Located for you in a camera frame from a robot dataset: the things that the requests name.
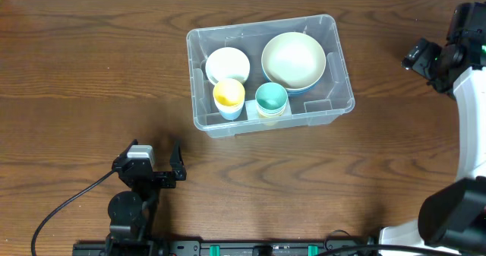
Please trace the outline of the blue plastic cup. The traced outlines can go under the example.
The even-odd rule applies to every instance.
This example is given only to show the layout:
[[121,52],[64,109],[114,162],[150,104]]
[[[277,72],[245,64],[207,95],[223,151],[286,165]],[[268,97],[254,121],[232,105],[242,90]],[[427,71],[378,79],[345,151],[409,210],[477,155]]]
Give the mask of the blue plastic cup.
[[232,111],[225,111],[225,110],[220,110],[219,114],[225,119],[225,120],[236,120],[240,115],[241,115],[242,109],[236,109]]

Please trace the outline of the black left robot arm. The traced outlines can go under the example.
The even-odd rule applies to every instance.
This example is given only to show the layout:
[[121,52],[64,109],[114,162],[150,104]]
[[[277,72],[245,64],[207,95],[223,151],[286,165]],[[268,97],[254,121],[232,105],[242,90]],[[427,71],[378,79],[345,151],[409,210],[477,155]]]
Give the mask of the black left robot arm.
[[173,147],[169,165],[169,171],[155,171],[153,148],[136,140],[114,159],[112,170],[130,190],[116,194],[109,202],[111,222],[105,255],[169,254],[168,242],[153,237],[152,227],[160,191],[175,188],[176,182],[187,177],[179,142]]

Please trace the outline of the yellow plastic cup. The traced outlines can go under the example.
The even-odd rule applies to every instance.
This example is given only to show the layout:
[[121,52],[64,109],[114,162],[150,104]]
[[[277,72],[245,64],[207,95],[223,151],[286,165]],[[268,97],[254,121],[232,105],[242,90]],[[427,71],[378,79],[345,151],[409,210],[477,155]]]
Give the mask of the yellow plastic cup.
[[213,98],[220,105],[237,106],[245,101],[245,88],[236,79],[223,79],[213,88]]
[[274,115],[265,116],[265,115],[259,114],[258,117],[259,117],[259,119],[260,119],[260,121],[263,125],[274,126],[280,121],[282,115],[281,114],[274,114]]

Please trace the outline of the pink plastic cup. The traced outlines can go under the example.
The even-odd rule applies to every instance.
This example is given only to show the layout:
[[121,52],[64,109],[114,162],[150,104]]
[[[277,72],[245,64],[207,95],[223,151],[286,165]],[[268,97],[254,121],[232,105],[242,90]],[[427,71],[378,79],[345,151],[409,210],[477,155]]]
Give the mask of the pink plastic cup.
[[233,112],[236,112],[236,111],[242,109],[242,107],[245,103],[239,103],[239,104],[234,105],[234,106],[226,106],[226,105],[223,105],[223,104],[218,103],[218,102],[215,102],[215,104],[216,104],[217,109],[220,112],[233,113]]

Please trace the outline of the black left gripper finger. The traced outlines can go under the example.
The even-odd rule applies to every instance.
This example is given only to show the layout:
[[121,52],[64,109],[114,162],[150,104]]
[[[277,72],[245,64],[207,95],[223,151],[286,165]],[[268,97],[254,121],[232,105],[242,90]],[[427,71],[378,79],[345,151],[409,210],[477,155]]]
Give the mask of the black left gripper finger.
[[187,178],[187,171],[181,155],[181,147],[179,141],[176,141],[169,159],[169,164],[172,167],[172,174],[176,181],[185,181]]
[[112,162],[112,171],[122,171],[125,167],[126,163],[128,163],[131,159],[128,157],[128,152],[132,146],[138,145],[137,139],[134,139],[128,147],[121,152]]

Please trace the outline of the yellow plastic cup front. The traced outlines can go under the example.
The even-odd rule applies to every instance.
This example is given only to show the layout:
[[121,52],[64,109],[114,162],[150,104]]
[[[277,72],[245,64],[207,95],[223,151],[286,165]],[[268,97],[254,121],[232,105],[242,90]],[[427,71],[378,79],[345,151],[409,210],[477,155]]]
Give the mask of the yellow plastic cup front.
[[213,98],[220,105],[237,106],[245,101],[245,88],[236,79],[223,79],[213,88]]

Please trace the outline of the cream plastic cup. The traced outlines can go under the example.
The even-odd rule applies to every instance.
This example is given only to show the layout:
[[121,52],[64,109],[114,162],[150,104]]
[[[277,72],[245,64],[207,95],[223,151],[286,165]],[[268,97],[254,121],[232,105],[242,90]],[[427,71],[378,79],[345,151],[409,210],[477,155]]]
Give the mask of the cream plastic cup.
[[262,110],[259,106],[257,107],[257,112],[258,112],[258,115],[262,118],[272,118],[272,117],[278,117],[278,116],[281,116],[285,110],[284,109],[280,109],[280,110],[277,110],[276,112],[275,111],[267,111],[267,110]]

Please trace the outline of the white small bowl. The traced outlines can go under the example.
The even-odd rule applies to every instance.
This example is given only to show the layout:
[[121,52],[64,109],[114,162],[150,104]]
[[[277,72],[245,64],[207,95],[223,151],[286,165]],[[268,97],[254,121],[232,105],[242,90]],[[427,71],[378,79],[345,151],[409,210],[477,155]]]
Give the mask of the white small bowl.
[[244,84],[250,75],[250,61],[243,51],[223,47],[214,51],[206,60],[205,72],[211,84],[232,78]]

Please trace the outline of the dark blue bowl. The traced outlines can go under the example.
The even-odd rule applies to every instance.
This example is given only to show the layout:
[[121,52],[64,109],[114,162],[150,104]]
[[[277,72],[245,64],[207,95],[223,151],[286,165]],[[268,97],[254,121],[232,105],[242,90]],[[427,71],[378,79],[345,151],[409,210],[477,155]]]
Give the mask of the dark blue bowl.
[[292,95],[292,96],[307,93],[309,90],[311,90],[313,87],[315,87],[320,82],[320,80],[317,80],[316,82],[314,82],[313,84],[311,84],[309,86],[306,86],[306,87],[303,87],[303,88],[292,89],[292,88],[286,87],[283,84],[283,82],[277,81],[275,78],[272,78],[265,71],[263,72],[263,76],[264,76],[265,80],[268,81],[268,82],[278,83],[278,84],[282,85],[286,89],[288,95]]

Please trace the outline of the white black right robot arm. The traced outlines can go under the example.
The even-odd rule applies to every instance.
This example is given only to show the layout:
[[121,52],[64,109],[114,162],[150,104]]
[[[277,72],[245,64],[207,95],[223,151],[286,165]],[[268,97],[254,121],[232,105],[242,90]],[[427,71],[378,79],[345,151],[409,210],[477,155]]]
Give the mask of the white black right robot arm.
[[421,38],[402,60],[438,93],[456,101],[459,164],[453,184],[428,197],[418,219],[380,231],[379,245],[413,255],[485,253],[485,4],[453,12],[444,46]]

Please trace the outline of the beige bowl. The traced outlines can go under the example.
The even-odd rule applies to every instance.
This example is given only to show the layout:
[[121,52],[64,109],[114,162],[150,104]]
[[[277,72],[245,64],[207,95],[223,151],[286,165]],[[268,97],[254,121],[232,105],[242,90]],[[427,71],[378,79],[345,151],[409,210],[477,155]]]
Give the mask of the beige bowl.
[[299,32],[272,38],[261,54],[261,67],[269,76],[297,89],[320,80],[327,66],[326,53],[313,37]]

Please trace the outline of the green plastic cup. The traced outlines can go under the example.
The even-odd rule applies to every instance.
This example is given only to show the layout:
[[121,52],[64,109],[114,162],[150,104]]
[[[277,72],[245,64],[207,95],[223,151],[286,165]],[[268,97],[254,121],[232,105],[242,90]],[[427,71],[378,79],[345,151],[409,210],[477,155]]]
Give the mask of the green plastic cup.
[[277,111],[283,109],[288,100],[286,89],[277,83],[268,82],[258,87],[255,93],[257,106],[262,110]]

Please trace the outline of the clear plastic storage bin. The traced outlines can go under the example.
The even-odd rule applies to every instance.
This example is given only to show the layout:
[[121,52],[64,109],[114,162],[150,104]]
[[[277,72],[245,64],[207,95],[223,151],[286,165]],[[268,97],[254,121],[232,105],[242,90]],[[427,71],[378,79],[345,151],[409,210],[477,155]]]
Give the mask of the clear plastic storage bin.
[[[274,126],[263,125],[255,102],[257,88],[266,83],[261,67],[265,45],[285,32],[312,36],[327,56],[320,82],[307,93],[289,95],[287,107]],[[191,30],[186,36],[191,101],[194,125],[212,138],[231,137],[254,131],[291,128],[303,125],[327,125],[354,109],[355,98],[335,20],[328,14],[234,24]],[[213,99],[213,84],[206,76],[205,64],[217,49],[233,47],[243,51],[250,61],[250,75],[244,84],[245,104],[241,115],[225,120]]]

